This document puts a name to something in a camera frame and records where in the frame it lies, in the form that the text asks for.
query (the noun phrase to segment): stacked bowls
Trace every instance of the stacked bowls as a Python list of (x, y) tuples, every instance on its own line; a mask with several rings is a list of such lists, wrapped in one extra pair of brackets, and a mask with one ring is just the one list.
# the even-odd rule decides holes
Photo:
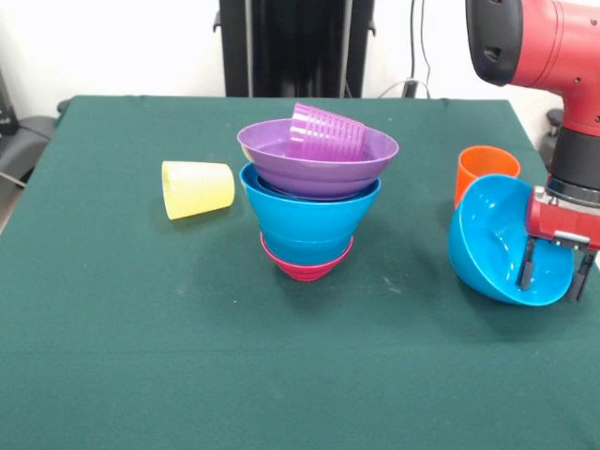
[(286, 274), (313, 281), (349, 253), (398, 143), (351, 119), (297, 103), (292, 119), (245, 127), (240, 179), (264, 250)]

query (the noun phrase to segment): purple bowl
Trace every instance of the purple bowl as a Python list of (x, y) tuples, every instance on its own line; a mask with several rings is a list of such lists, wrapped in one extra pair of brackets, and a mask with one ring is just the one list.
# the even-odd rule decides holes
[(292, 119), (260, 122), (237, 135), (246, 158), (272, 187), (310, 200), (351, 197), (373, 183), (398, 154), (398, 143), (385, 133), (367, 128), (362, 161), (314, 161), (287, 157)]

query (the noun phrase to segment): pink bowl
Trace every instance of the pink bowl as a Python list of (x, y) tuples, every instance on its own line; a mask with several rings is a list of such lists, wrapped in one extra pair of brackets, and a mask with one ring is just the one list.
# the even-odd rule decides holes
[(353, 247), (353, 243), (354, 237), (350, 239), (350, 244), (346, 247), (344, 252), (331, 262), (326, 262), (325, 264), (319, 265), (297, 265), (282, 261), (275, 256), (266, 246), (263, 233), (261, 232), (261, 244), (262, 248), (264, 248), (264, 251), (266, 251), (266, 254), (269, 255), (269, 258), (275, 262), (277, 267), (279, 267), (284, 274), (297, 281), (316, 281), (319, 278), (323, 278), (329, 272), (334, 270), (334, 268), (341, 263), (344, 258), (346, 258), (346, 255), (348, 255), (348, 252)]

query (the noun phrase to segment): cup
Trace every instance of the cup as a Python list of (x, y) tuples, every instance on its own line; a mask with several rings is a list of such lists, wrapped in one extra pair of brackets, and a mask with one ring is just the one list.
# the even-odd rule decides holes
[(365, 131), (360, 122), (297, 102), (288, 156), (315, 161), (359, 161), (364, 156)]
[(226, 208), (233, 203), (235, 183), (227, 164), (162, 162), (162, 194), (170, 220)]
[(457, 209), (467, 188), (478, 178), (500, 174), (517, 178), (521, 172), (518, 159), (498, 147), (476, 145), (458, 156), (457, 188), (454, 208)]

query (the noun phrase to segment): bowl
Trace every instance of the bowl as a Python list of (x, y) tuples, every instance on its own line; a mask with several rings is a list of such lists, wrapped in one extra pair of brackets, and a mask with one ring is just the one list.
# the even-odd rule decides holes
[(319, 278), (323, 278), (329, 272), (334, 270), (334, 268), (341, 263), (344, 258), (346, 258), (346, 255), (348, 255), (350, 249), (353, 247), (353, 242), (354, 238), (352, 237), (350, 239), (350, 244), (344, 250), (344, 252), (331, 262), (320, 265), (298, 265), (282, 261), (280, 258), (275, 256), (264, 242), (264, 236), (261, 233), (261, 244), (266, 254), (269, 255), (269, 258), (275, 262), (277, 267), (279, 267), (284, 274), (297, 281), (316, 281)]
[(251, 163), (240, 179), (265, 244), (282, 261), (297, 265), (320, 265), (339, 257), (381, 188), (375, 180), (350, 199), (315, 202), (272, 192), (259, 182)]
[(489, 175), (475, 181), (455, 212), (448, 236), (450, 261), (460, 279), (500, 302), (529, 307), (563, 297), (573, 276), (573, 250), (538, 240), (530, 288), (517, 285), (528, 234), (532, 188), (515, 178)]
[(287, 156), (292, 119), (261, 122), (237, 135), (242, 150), (267, 183), (281, 192), (311, 200), (340, 200), (371, 185), (398, 154), (398, 143), (366, 128), (365, 159), (315, 161)]

